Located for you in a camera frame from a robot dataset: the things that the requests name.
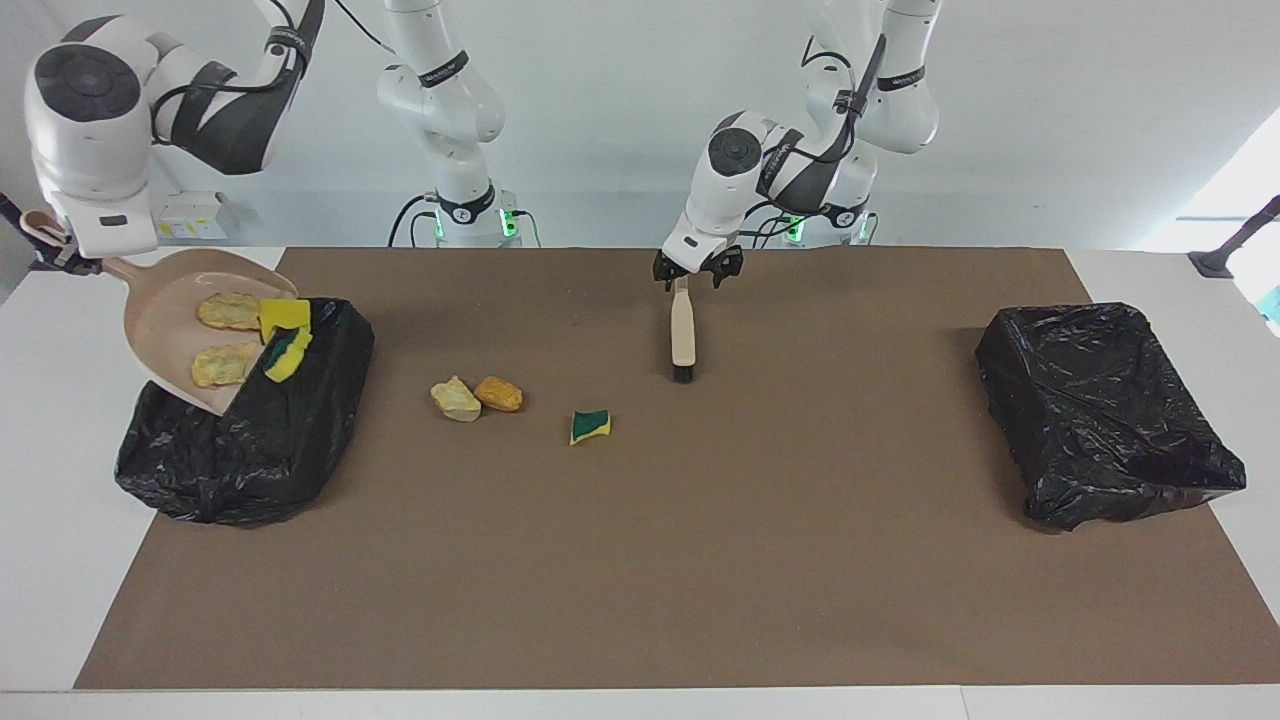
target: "white table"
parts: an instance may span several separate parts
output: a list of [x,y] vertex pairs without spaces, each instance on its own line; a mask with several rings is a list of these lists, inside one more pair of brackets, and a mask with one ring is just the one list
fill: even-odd
[[[274,266],[279,249],[242,254]],[[1280,340],[1180,255],[1069,254],[1089,295],[1152,320],[1251,487],[1213,503],[1280,615]],[[29,275],[0,306],[0,717],[1280,717],[1280,685],[502,692],[70,692],[152,511],[111,482],[146,375],[110,278]]]

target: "yellow and green sponge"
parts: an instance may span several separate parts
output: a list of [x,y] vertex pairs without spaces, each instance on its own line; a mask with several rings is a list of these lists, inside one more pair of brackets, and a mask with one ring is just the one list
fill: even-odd
[[570,446],[577,445],[586,438],[607,436],[613,429],[613,418],[608,410],[595,413],[573,413],[573,429],[570,433]]
[[[306,300],[262,300],[259,304],[262,342],[269,343],[262,372],[276,383],[293,377],[311,345],[311,304]],[[271,343],[275,331],[284,333]]]

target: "white wall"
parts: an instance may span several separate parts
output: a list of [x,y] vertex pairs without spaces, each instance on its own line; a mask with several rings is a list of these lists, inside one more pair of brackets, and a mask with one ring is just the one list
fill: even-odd
[[[9,1],[46,4],[63,29],[137,14],[243,69],[264,38],[248,0]],[[452,4],[472,61],[508,106],[492,170],[538,213],[550,245],[657,245],[719,118],[755,108],[806,123],[799,4]],[[379,3],[349,5],[381,32]],[[883,159],[877,241],[1137,245],[1280,105],[1275,27],[1274,0],[950,0],[929,63],[943,126],[925,152]],[[26,149],[15,147],[13,76],[37,50],[0,47],[5,184],[31,182]],[[221,178],[174,149],[159,151],[161,163],[184,190],[227,192],[248,241],[381,242],[403,199],[430,178],[376,104],[388,59],[330,4],[265,173]]]

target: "beige dustpan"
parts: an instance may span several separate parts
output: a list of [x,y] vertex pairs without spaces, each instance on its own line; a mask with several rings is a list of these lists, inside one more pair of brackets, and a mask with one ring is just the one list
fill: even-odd
[[[50,245],[67,243],[67,234],[44,213],[26,213],[22,227]],[[191,363],[202,350],[256,341],[259,336],[206,327],[196,318],[196,307],[215,292],[247,292],[259,299],[298,295],[283,275],[221,250],[183,250],[151,266],[109,258],[102,260],[102,269],[129,286],[124,337],[155,382],[219,416],[227,413],[241,386],[197,387],[191,379]]]

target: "cable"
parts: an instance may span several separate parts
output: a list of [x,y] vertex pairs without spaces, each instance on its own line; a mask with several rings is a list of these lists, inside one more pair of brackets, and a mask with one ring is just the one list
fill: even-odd
[[[419,213],[419,214],[416,214],[416,215],[413,215],[412,218],[408,219],[408,243],[412,247],[417,247],[417,236],[415,234],[415,232],[416,232],[416,228],[417,228],[417,220],[420,218],[431,218],[434,220],[435,219],[435,213],[433,213],[430,210],[424,210],[424,211],[421,211],[421,213]],[[436,247],[440,246],[440,238],[439,237],[435,238],[435,246]]]
[[415,195],[408,202],[404,204],[403,208],[401,208],[399,214],[396,215],[396,222],[392,223],[392,232],[387,236],[387,247],[396,247],[396,231],[399,229],[401,222],[404,219],[404,215],[408,214],[410,208],[424,200],[426,200],[425,195]]
[[337,3],[339,8],[342,8],[343,13],[347,13],[347,17],[351,18],[351,22],[356,23],[356,27],[360,28],[360,32],[365,33],[365,37],[367,37],[369,40],[372,40],[375,44],[378,44],[379,47],[381,47],[383,50],[390,53],[392,55],[396,54],[396,49],[394,47],[392,47],[390,45],[387,45],[381,40],[378,40],[378,36],[375,36],[374,33],[369,32],[369,28],[365,27],[365,23],[360,22],[360,18],[357,18],[356,14],[352,13],[349,8],[347,8],[346,3],[343,3],[342,0],[333,0],[333,1]]
[[[772,220],[774,223],[777,223],[778,220],[781,220],[782,218],[786,218],[786,217],[787,217],[786,213],[780,213]],[[796,229],[797,227],[800,227],[801,224],[804,224],[805,220],[808,220],[809,218],[814,218],[814,217],[817,217],[817,215],[801,215],[801,217],[796,218],[796,220],[794,223],[788,224],[787,227],[785,227],[785,228],[782,228],[782,229],[780,229],[777,232],[768,232],[768,233],[763,232],[764,231],[764,223],[768,223],[771,220],[764,220],[764,223],[760,223],[759,232],[740,232],[737,234],[746,236],[746,237],[755,237],[755,238],[760,238],[760,240],[768,241],[771,237],[777,237],[777,236],[780,236],[782,233],[787,233],[787,232],[791,232],[791,231]]]
[[538,218],[534,217],[529,210],[515,210],[511,213],[513,218],[527,217],[529,222],[534,224],[534,242],[538,247],[543,246],[543,236],[538,232]]
[[746,222],[748,218],[750,218],[751,215],[754,215],[759,210],[763,210],[763,209],[768,208],[769,205],[773,205],[772,200],[765,200],[763,202],[756,202],[755,205],[751,205],[751,209],[748,210],[745,215],[742,215],[742,222]]
[[275,9],[279,10],[282,15],[284,15],[284,23],[289,26],[289,29],[298,29],[298,26],[293,24],[293,15],[291,15],[289,12],[284,9],[284,5],[280,4],[280,0],[271,0],[271,4],[275,5]]
[[876,224],[872,225],[872,232],[867,233],[867,245],[870,245],[872,241],[876,240],[876,231],[879,229],[879,215],[877,213],[868,213],[867,220],[868,222],[876,220]]
[[804,54],[800,58],[800,67],[801,68],[809,67],[809,63],[812,63],[814,60],[818,60],[818,59],[822,59],[822,58],[831,58],[832,60],[836,60],[837,63],[844,64],[845,69],[849,69],[849,70],[854,69],[854,64],[849,61],[849,58],[845,58],[840,53],[818,53],[815,55],[810,55],[809,51],[813,50],[813,40],[814,40],[814,37],[810,35],[809,36],[809,44],[804,46]]
[[763,223],[760,223],[760,227],[756,228],[755,240],[751,241],[751,250],[756,250],[756,249],[764,250],[764,249],[767,249],[769,246],[769,237],[768,237],[768,233],[764,231],[764,225],[765,224],[769,225],[769,231],[768,232],[776,232],[778,229],[778,225],[782,223],[782,218],[785,218],[785,217],[786,217],[785,214],[780,213],[780,214],[769,218],[768,220],[764,220]]
[[[280,12],[284,12],[283,6],[280,8]],[[275,78],[273,78],[271,82],[264,85],[237,86],[237,85],[214,85],[207,82],[188,82],[187,85],[179,85],[178,87],[170,87],[169,90],[164,91],[160,95],[160,97],[156,99],[155,105],[151,106],[151,143],[163,146],[173,145],[173,142],[161,138],[160,133],[156,132],[156,120],[159,119],[160,110],[164,109],[165,102],[173,100],[179,95],[186,94],[189,90],[206,90],[209,92],[271,92],[273,90],[278,90],[282,85],[284,85],[288,81],[288,73],[297,70],[298,77],[306,74],[307,56],[297,51],[296,56],[298,60],[297,68],[288,68],[287,65],[280,65],[280,70],[275,73]]]

